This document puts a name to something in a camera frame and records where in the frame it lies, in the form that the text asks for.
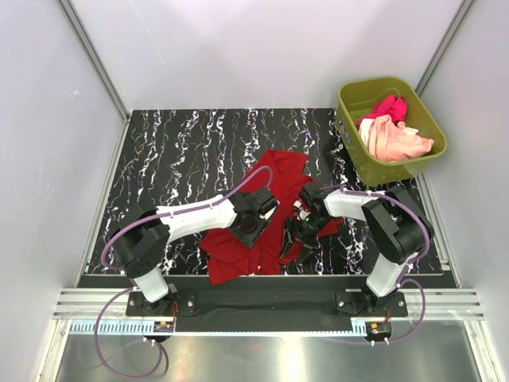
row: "black marble surface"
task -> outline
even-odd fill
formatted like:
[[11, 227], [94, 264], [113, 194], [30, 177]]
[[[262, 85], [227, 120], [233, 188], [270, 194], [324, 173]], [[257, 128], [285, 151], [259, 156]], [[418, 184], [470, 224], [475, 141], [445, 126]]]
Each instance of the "black marble surface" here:
[[[87, 273], [115, 273], [102, 266], [99, 256], [111, 223], [130, 203], [141, 196], [155, 205], [208, 199], [238, 185], [269, 148], [307, 154], [305, 172], [322, 184], [347, 181], [352, 189], [373, 189], [358, 178], [334, 117], [334, 109], [134, 111]], [[422, 205], [415, 181], [398, 184]], [[206, 275], [208, 254], [198, 248], [202, 237], [204, 233], [197, 233], [167, 246], [163, 274]], [[338, 234], [320, 243], [318, 255], [302, 267], [283, 267], [282, 273], [370, 273], [378, 255], [366, 223], [353, 219], [346, 219]], [[415, 271], [441, 273], [434, 245]]]

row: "pink cloth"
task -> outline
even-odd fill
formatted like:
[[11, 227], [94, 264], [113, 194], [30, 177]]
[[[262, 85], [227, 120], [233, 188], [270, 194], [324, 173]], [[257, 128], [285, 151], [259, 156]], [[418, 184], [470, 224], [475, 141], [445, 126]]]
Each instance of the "pink cloth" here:
[[367, 147], [371, 155], [384, 162], [401, 162], [429, 153], [434, 141], [418, 135], [408, 135], [393, 124], [389, 115], [375, 118], [369, 132]]
[[381, 103], [377, 103], [375, 107], [373, 107], [373, 112], [370, 115], [365, 115], [357, 121], [357, 130], [359, 129], [360, 123], [363, 122], [365, 118], [374, 119], [382, 115], [390, 115], [392, 121], [398, 123], [399, 121], [405, 120], [407, 111], [408, 105], [403, 97], [396, 97], [391, 94]]

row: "red shirt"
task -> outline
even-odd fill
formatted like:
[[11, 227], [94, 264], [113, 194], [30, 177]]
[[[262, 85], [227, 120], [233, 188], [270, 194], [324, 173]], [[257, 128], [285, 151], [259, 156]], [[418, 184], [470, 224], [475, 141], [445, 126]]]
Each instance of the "red shirt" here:
[[[299, 199], [301, 188], [314, 181], [302, 173], [308, 156], [290, 153], [283, 150], [268, 150], [260, 161], [247, 174], [260, 166], [269, 166], [274, 178], [270, 191], [279, 201], [278, 210], [258, 242], [249, 248], [238, 241], [225, 229], [212, 229], [201, 241], [200, 247], [211, 256], [208, 262], [208, 274], [212, 285], [224, 283], [240, 275], [279, 275], [281, 265], [295, 260], [303, 244], [296, 243], [279, 259], [285, 230], [285, 218], [294, 216], [293, 203]], [[256, 192], [266, 185], [268, 173], [262, 171], [241, 188], [242, 191]], [[325, 226], [318, 236], [331, 235], [337, 232], [338, 224], [343, 219], [333, 220]]]

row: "white wall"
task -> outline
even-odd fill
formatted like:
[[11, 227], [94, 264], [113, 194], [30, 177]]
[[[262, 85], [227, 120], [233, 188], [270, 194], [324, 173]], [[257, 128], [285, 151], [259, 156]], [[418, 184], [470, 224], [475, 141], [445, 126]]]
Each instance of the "white wall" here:
[[475, 287], [509, 376], [509, 2], [477, 2], [424, 101], [449, 138], [428, 172], [464, 284]]
[[460, 0], [73, 0], [128, 108], [337, 107], [417, 85]]
[[0, 380], [34, 380], [121, 121], [54, 1], [0, 10]]

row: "laundry basket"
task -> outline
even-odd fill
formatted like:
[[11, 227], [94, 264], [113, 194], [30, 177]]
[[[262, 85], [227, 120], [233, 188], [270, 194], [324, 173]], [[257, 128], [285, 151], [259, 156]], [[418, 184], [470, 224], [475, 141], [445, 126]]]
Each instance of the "laundry basket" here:
[[[404, 162], [387, 163], [369, 154], [357, 131], [361, 117], [369, 115], [376, 103], [389, 95], [404, 97], [408, 104], [406, 125], [419, 130], [419, 135], [431, 138], [435, 143], [423, 157]], [[353, 161], [360, 179], [369, 186], [401, 181], [418, 176], [432, 161], [447, 150], [447, 138], [428, 112], [413, 88], [396, 77], [380, 77], [344, 85], [338, 95], [336, 128]]]

